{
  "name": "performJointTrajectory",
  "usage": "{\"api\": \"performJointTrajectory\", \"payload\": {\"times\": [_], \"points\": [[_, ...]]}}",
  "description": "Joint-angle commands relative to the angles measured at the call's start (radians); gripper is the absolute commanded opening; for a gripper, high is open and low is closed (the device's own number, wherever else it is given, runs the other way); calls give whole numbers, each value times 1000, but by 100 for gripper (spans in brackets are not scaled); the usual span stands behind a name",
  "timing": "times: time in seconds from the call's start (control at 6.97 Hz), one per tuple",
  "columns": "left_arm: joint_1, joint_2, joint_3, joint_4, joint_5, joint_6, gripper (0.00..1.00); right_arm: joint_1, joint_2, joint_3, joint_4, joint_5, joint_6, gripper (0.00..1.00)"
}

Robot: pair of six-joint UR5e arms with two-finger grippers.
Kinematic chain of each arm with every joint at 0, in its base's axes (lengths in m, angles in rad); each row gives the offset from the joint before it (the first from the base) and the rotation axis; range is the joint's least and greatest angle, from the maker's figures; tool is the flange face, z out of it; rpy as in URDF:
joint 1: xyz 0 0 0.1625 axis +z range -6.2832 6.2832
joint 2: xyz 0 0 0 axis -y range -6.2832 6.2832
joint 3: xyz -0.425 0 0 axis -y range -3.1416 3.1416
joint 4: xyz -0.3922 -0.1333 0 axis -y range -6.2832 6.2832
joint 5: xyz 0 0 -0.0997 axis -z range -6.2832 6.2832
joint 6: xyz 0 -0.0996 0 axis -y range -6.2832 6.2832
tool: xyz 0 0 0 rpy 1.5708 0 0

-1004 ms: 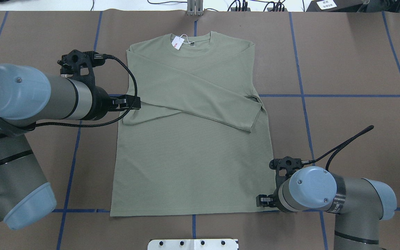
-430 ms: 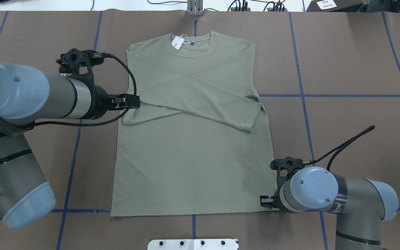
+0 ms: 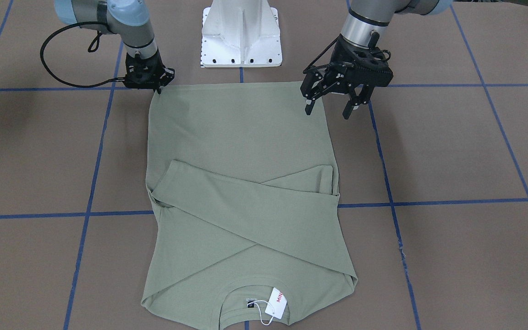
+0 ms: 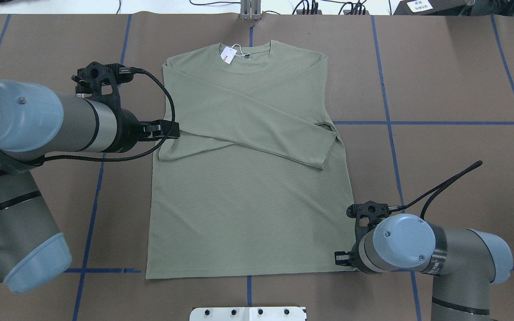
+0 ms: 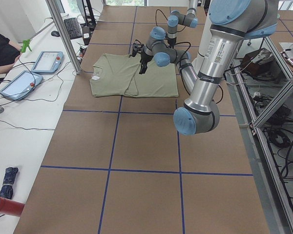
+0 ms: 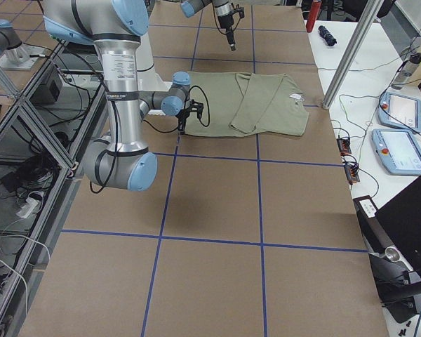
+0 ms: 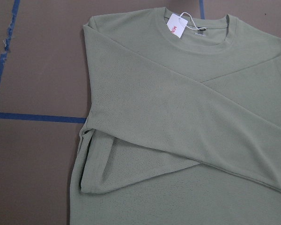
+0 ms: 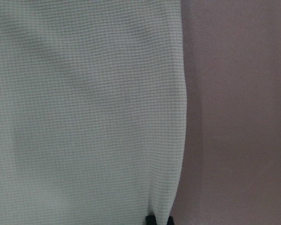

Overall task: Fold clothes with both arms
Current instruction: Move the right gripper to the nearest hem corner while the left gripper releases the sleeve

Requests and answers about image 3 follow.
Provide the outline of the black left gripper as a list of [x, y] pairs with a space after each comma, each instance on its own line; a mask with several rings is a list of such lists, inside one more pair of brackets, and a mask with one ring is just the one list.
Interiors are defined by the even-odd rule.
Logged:
[[391, 53], [377, 46], [380, 35], [370, 35], [369, 45], [356, 46], [339, 35], [304, 69], [300, 92], [306, 99], [305, 113], [310, 116], [317, 100], [329, 93], [348, 94], [343, 111], [348, 120], [360, 105], [368, 105], [375, 87], [387, 87], [393, 71]]

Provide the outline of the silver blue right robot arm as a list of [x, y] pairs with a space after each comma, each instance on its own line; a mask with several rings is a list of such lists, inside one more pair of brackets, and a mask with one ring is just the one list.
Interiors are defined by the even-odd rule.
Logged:
[[119, 35], [126, 48], [126, 74], [119, 81], [126, 88], [151, 89], [158, 94], [175, 77], [164, 66], [149, 8], [144, 0], [55, 0], [58, 18], [67, 26], [97, 32], [89, 52], [95, 52], [101, 35]]

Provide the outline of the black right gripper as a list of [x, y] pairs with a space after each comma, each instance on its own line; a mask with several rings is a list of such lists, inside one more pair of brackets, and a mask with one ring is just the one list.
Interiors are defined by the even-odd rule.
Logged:
[[123, 84], [126, 88], [151, 89], [160, 95], [163, 87], [175, 78], [175, 70], [163, 64], [159, 50], [146, 59], [138, 53], [127, 54], [125, 65]]

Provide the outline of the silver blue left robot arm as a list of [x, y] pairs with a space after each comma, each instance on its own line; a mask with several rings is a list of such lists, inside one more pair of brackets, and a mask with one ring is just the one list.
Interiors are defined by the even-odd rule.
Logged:
[[318, 100], [327, 94], [349, 97], [343, 117], [348, 119], [361, 105], [369, 103], [376, 87], [387, 87], [394, 75], [389, 67], [391, 53], [379, 48], [396, 14], [434, 15], [451, 6], [450, 0], [352, 0], [341, 32], [327, 50], [330, 61], [316, 65], [312, 61], [304, 70], [300, 92], [306, 100], [305, 113], [310, 115]]

